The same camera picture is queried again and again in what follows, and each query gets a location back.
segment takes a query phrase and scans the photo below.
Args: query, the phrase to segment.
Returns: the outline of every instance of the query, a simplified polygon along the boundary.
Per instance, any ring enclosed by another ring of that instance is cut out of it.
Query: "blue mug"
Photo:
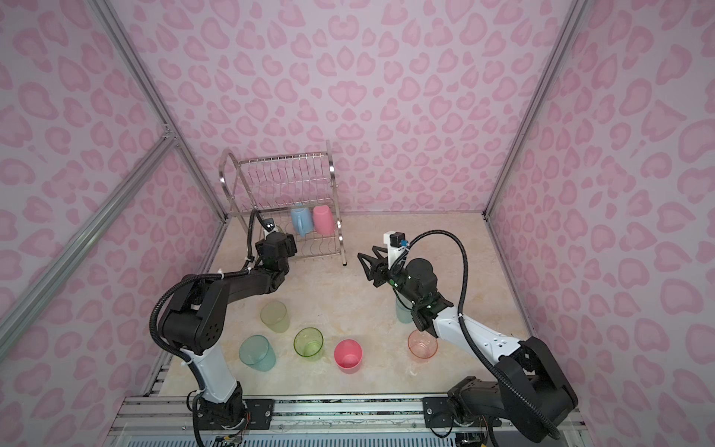
[[[293,221],[293,228],[300,234],[300,237],[305,237],[306,234],[313,231],[312,213],[308,208],[292,208],[290,218]]]

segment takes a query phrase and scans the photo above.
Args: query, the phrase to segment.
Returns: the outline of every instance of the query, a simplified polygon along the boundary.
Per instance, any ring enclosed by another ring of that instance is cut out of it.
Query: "metal pole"
[[[192,177],[194,177],[194,180],[199,185],[199,188],[211,204],[213,210],[222,221],[225,221],[227,214],[222,203],[214,193],[213,188],[211,188],[211,183],[207,179],[206,174],[196,161],[196,158],[189,148],[184,135],[181,133],[181,129],[169,113],[169,109],[164,103],[157,86],[154,85],[154,82],[152,81],[149,70],[134,50],[134,47],[129,40],[129,35],[117,16],[117,12],[114,10],[109,0],[87,0],[87,3],[92,8],[95,15],[97,15],[99,22],[102,23],[104,30],[107,32],[107,36],[112,40],[114,47],[117,49],[117,52],[124,60],[127,68],[132,73],[134,80],[137,81],[138,87],[144,93],[144,96],[147,98],[147,101],[154,110],[154,113],[163,123],[164,128],[167,131],[174,132],[178,136],[179,153],[189,167],[189,173]]]
[[[0,323],[0,361],[25,331],[34,323],[57,290],[82,264],[87,253],[102,238],[112,223],[124,211],[129,201],[164,160],[171,147],[175,147],[174,135],[169,132],[154,145],[129,176],[114,190],[102,208],[70,240],[60,256],[53,261],[46,273],[21,296],[18,304]]]
[[[516,138],[514,138],[514,142],[509,149],[509,155],[506,157],[506,161],[501,167],[501,171],[497,177],[496,186],[489,197],[489,201],[487,201],[487,206],[484,209],[484,216],[487,220],[494,211],[497,199],[504,189],[506,180],[511,173],[511,167],[514,163],[514,159],[526,143],[527,137],[529,132],[531,132],[533,123],[536,121],[539,110],[541,110],[543,103],[546,101],[547,93],[551,89],[553,83],[556,82],[558,73],[566,60],[569,50],[571,50],[573,41],[576,40],[578,30],[588,15],[587,12],[592,3],[593,2],[591,0],[573,0],[571,6],[569,7],[568,13],[566,14],[566,20],[561,27],[561,32],[556,38],[556,43],[554,44],[551,54],[548,57],[548,61],[546,62],[546,68],[543,70],[543,74],[541,75],[541,78],[536,86],[535,93],[531,97],[531,102],[526,109],[524,119],[521,121],[518,131],[516,132]]]

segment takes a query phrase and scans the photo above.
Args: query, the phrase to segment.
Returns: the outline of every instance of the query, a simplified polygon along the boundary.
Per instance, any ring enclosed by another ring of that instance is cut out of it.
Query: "green transparent cup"
[[[270,301],[261,309],[261,321],[273,332],[282,334],[290,326],[288,309],[280,301]]]
[[[263,335],[251,335],[238,350],[238,358],[251,368],[268,371],[275,365],[275,352]]]
[[[322,333],[316,328],[301,329],[293,340],[293,349],[301,357],[313,359],[320,357],[322,351]]]

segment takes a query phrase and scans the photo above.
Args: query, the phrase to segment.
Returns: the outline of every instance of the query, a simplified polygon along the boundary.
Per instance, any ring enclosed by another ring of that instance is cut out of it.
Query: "red cup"
[[[344,373],[352,374],[360,369],[360,362],[363,361],[363,349],[358,342],[348,338],[335,346],[333,358],[337,365],[340,366],[340,370]]]
[[[329,206],[320,205],[313,208],[313,225],[315,231],[323,236],[330,236],[335,232],[335,220]]]

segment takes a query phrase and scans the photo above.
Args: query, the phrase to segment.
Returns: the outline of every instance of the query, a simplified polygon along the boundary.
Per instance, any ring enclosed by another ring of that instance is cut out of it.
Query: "wall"
[[[570,1],[113,4],[217,190],[331,139],[344,209],[400,211],[484,208]]]
[[[0,6],[0,320],[161,132],[81,0]]]
[[[495,219],[599,446],[715,443],[715,6],[599,1]]]
[[[157,298],[197,271],[217,228],[170,153],[0,364],[0,444],[100,443],[159,352]]]

